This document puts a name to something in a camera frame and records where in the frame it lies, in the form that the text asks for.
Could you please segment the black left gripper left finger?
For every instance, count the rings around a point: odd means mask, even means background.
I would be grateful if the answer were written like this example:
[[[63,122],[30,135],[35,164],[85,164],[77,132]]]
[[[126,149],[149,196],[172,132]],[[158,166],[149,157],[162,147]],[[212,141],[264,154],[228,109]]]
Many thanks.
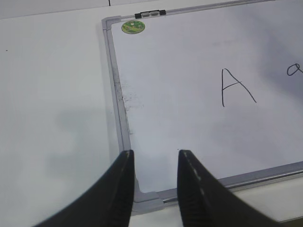
[[[39,227],[127,227],[134,202],[134,152],[123,151],[85,193]]]

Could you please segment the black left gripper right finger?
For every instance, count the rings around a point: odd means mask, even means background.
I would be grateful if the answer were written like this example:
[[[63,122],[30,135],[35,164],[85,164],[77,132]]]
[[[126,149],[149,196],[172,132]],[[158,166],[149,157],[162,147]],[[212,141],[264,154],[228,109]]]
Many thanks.
[[[225,188],[190,150],[178,154],[178,205],[185,227],[280,227]]]

